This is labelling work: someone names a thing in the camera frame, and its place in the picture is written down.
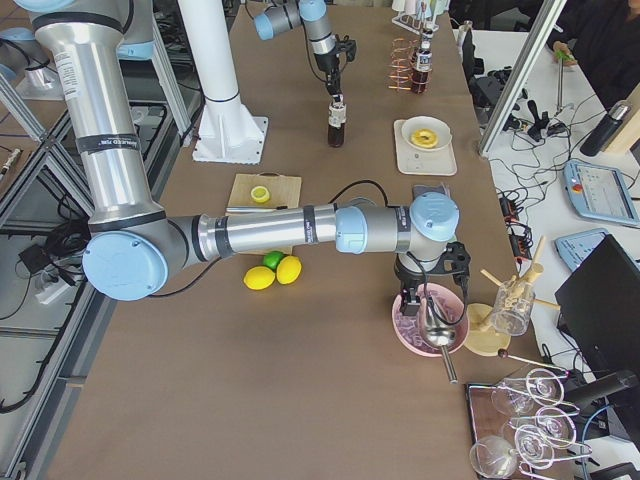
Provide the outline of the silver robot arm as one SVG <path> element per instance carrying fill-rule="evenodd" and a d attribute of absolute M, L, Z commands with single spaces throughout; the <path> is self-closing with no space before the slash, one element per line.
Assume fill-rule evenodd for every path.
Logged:
<path fill-rule="evenodd" d="M 26 1 L 56 64 L 93 198 L 82 265 L 122 301 L 156 293 L 180 270 L 241 252 L 334 242 L 343 253 L 393 252 L 400 279 L 440 274 L 459 222 L 447 195 L 409 206 L 304 206 L 261 214 L 170 218 L 149 190 L 120 59 L 153 55 L 148 1 Z"/>
<path fill-rule="evenodd" d="M 283 1 L 257 15 L 254 26 L 261 40 L 271 40 L 302 26 L 329 95 L 334 101 L 343 101 L 339 60 L 343 48 L 333 33 L 324 1 Z"/>

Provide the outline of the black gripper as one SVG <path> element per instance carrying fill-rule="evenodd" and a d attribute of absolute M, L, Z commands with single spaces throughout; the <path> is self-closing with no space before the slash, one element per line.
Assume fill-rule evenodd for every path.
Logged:
<path fill-rule="evenodd" d="M 314 58 L 318 69 L 324 75 L 324 82 L 327 83 L 327 92 L 331 96 L 332 103 L 342 103 L 344 96 L 341 88 L 340 55 L 341 47 L 334 47 L 328 53 L 315 53 Z"/>
<path fill-rule="evenodd" d="M 401 283 L 401 314 L 403 316 L 417 316 L 421 308 L 421 297 L 418 290 L 425 281 L 422 263 L 412 252 L 397 254 L 394 273 Z"/>

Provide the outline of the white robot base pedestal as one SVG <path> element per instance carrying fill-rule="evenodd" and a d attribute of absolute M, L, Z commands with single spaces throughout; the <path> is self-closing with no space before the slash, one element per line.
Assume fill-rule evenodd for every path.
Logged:
<path fill-rule="evenodd" d="M 205 100 L 193 159 L 256 165 L 268 119 L 242 103 L 222 3 L 183 0 L 179 8 Z"/>

